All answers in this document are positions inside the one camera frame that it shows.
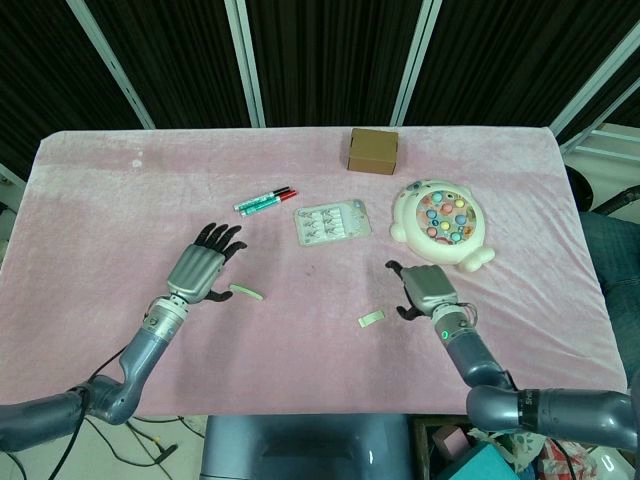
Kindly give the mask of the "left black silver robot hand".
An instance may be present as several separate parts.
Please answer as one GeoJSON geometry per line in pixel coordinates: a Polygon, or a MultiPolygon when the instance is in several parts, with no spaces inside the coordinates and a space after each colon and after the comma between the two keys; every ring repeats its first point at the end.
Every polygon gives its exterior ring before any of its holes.
{"type": "Polygon", "coordinates": [[[214,284],[228,261],[247,244],[234,237],[241,225],[207,224],[195,240],[181,254],[167,280],[171,296],[189,305],[202,301],[222,303],[233,293],[230,290],[216,292],[214,284]]]}

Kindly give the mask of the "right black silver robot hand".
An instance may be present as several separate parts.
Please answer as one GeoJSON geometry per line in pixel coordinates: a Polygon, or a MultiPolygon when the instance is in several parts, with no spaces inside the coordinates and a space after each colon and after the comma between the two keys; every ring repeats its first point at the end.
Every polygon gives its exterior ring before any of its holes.
{"type": "Polygon", "coordinates": [[[458,303],[457,291],[440,266],[403,267],[399,262],[389,260],[385,267],[392,270],[403,282],[410,306],[397,306],[396,311],[404,320],[432,318],[437,308],[458,303]]]}

